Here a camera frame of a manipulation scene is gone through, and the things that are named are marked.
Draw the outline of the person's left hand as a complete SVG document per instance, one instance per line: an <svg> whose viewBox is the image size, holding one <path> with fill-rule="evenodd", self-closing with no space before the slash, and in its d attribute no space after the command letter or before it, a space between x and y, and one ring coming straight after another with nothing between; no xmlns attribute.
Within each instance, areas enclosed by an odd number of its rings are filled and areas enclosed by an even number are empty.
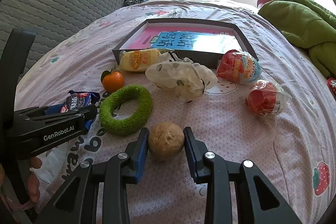
<svg viewBox="0 0 336 224"><path fill-rule="evenodd" d="M38 157L32 157L30 159L30 167L34 169L39 169L42 166L42 161ZM3 186L3 183L5 181L5 170L3 166L1 165L1 187ZM13 212L15 210L24 210L24 209L30 209L32 208L39 200L40 198L40 191L39 191L40 182L37 178L36 174L30 171L30 175L27 179L27 193L29 195L30 201L20 204L15 203L10 198L5 196L1 192L1 200L5 204L5 207L8 209L9 212Z"/></svg>

